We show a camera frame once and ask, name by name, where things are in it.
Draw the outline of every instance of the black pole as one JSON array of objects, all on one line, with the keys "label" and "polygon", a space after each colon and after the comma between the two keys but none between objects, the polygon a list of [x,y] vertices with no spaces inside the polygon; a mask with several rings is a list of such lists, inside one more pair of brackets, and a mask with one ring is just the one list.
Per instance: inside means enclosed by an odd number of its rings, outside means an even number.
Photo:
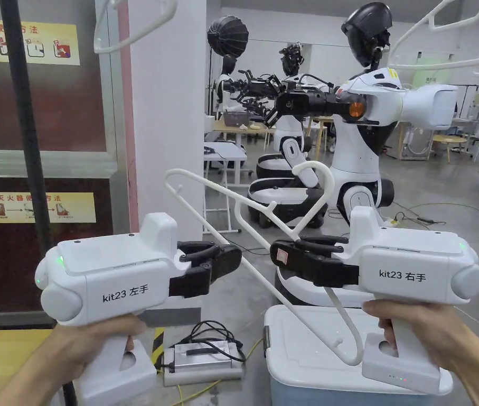
[{"label": "black pole", "polygon": [[211,65],[212,65],[212,62],[213,62],[213,48],[210,49],[209,51],[209,77],[208,77],[208,115],[210,116],[211,113],[213,112],[212,109],[211,109],[211,94],[213,93],[213,90],[211,88]]},{"label": "black pole", "polygon": [[[53,248],[54,244],[50,227],[48,200],[45,195],[42,161],[36,135],[33,101],[29,87],[29,73],[25,58],[20,10],[17,0],[0,0],[0,5],[8,46],[10,74],[16,98],[17,116],[23,141],[23,156],[25,157],[25,166],[27,167],[27,181],[33,201],[36,234],[40,247],[40,256],[44,257],[45,253]],[[76,406],[78,404],[72,382],[63,386],[63,394],[66,406]]]}]

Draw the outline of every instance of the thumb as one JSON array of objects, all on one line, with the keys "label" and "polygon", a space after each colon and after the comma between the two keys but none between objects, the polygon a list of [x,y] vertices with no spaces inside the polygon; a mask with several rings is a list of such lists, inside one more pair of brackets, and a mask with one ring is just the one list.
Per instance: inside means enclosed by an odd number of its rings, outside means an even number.
[{"label": "thumb", "polygon": [[92,325],[96,334],[104,336],[137,336],[147,330],[147,325],[134,315],[114,317]]},{"label": "thumb", "polygon": [[393,300],[371,300],[363,303],[365,313],[381,319],[401,319],[413,322],[418,313],[417,305],[402,303]]}]

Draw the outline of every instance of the yellow cable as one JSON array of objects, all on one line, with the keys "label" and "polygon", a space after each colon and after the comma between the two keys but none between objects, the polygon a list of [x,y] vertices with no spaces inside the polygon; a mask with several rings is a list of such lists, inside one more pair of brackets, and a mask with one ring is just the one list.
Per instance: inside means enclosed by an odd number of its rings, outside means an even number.
[{"label": "yellow cable", "polygon": [[181,387],[177,385],[177,390],[179,390],[179,398],[181,399],[181,406],[184,406],[185,403],[183,403],[183,392],[181,391]]},{"label": "yellow cable", "polygon": [[[258,346],[258,344],[260,344],[262,342],[262,338],[259,339],[258,341],[256,341],[256,343],[252,346],[251,348],[251,351],[248,352],[247,356],[246,356],[246,360],[253,354],[253,352],[255,351],[255,348]],[[184,404],[184,402],[189,402],[197,397],[200,396],[200,394],[203,394],[205,392],[207,392],[209,389],[211,389],[212,387],[218,385],[219,383],[221,383],[222,380],[220,381],[216,381],[216,382],[213,382],[211,385],[209,385],[208,387],[206,387],[205,389],[202,389],[200,390],[199,392],[196,392],[194,394],[191,394],[191,396],[189,396],[188,398],[185,398],[183,399],[182,398],[182,394],[181,394],[181,401],[179,402],[176,402],[174,403],[172,406],[181,406]]]}]

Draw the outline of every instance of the plastic container lid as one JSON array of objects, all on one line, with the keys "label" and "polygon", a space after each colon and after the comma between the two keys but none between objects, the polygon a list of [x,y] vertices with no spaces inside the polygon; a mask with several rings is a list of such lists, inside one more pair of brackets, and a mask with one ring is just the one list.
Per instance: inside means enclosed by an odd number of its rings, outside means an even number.
[{"label": "plastic container lid", "polygon": [[[334,308],[296,307],[310,322],[321,327],[328,337],[343,338],[339,348],[348,356],[356,352],[355,341],[342,317]],[[368,333],[380,333],[378,319],[361,309],[347,309],[365,343]],[[409,389],[373,381],[361,375],[361,364],[350,366],[338,359],[285,306],[267,310],[265,325],[269,326],[270,347],[266,350],[267,368],[278,382],[310,389],[343,390],[388,394],[418,394]],[[441,370],[440,395],[451,392],[454,381]]]}]

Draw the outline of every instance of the white controller housing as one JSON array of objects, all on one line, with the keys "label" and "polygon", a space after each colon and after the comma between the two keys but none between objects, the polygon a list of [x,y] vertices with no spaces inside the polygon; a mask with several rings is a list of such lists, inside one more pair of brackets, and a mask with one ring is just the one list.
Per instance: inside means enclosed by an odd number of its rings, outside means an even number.
[{"label": "white controller housing", "polygon": [[[383,227],[365,206],[352,210],[350,229],[344,252],[333,255],[358,266],[360,289],[377,298],[458,305],[479,293],[478,255],[455,233]],[[393,320],[393,328],[397,353],[383,335],[368,335],[363,376],[438,394],[439,367],[410,326]]]},{"label": "white controller housing", "polygon": [[[168,299],[170,278],[184,275],[177,223],[166,213],[146,216],[140,233],[65,241],[36,270],[44,311],[58,323],[83,326],[158,306]],[[150,391],[156,380],[141,342],[125,354],[126,336],[108,339],[75,381],[84,406],[108,406]]]}]

